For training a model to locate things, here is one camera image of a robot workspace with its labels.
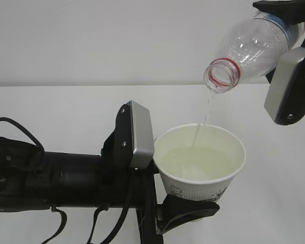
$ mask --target white table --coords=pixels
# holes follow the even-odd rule
[[[165,244],[305,243],[305,118],[288,127],[275,125],[263,109],[267,89],[241,85],[216,97],[211,122],[243,141],[246,167],[219,201],[214,217],[166,233]],[[23,124],[47,151],[99,154],[119,107],[128,100],[150,110],[157,137],[171,127],[202,122],[207,95],[201,85],[0,87],[0,116]],[[5,123],[0,135],[26,139]],[[162,201],[165,192],[160,180],[156,184]],[[50,243],[85,243],[94,209],[64,210],[66,229]],[[119,213],[111,209],[99,215],[94,243],[106,237]],[[59,215],[50,211],[0,213],[0,244],[41,243],[58,226]],[[133,210],[113,243],[139,243]]]

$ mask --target clear plastic bottle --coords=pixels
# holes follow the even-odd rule
[[[305,32],[305,23],[287,25],[271,14],[257,12],[223,39],[217,58],[204,73],[209,89],[224,93],[274,69],[281,55]]]

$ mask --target bottle neck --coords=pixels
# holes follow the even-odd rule
[[[204,82],[210,90],[224,93],[234,88],[240,79],[240,68],[229,58],[213,61],[204,72]]]

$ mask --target bottle label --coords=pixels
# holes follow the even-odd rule
[[[286,24],[281,18],[278,18],[272,14],[268,14],[268,13],[264,13],[264,12],[257,12],[253,18],[255,19],[266,19],[274,24],[276,24],[277,26],[279,26],[279,28],[283,31],[283,33],[285,34],[288,43],[291,42],[292,40],[292,36],[291,36],[291,32],[289,31],[289,25]]]

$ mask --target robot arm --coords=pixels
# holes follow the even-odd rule
[[[288,24],[305,22],[305,0],[259,1],[253,6]],[[305,115],[305,40],[284,54],[276,69],[266,75],[270,88],[264,107],[276,124],[291,125]]]
[[[141,244],[163,244],[163,234],[196,219],[213,216],[214,202],[191,201],[167,195],[157,204],[154,174],[154,137],[148,109],[130,101],[119,109],[115,129],[101,155],[47,152],[22,125],[11,123],[35,145],[0,137],[0,212],[52,209],[61,214],[59,235],[67,215],[58,207],[97,207],[87,244],[91,243],[99,212],[122,207],[107,238],[120,230],[129,208],[135,208]]]

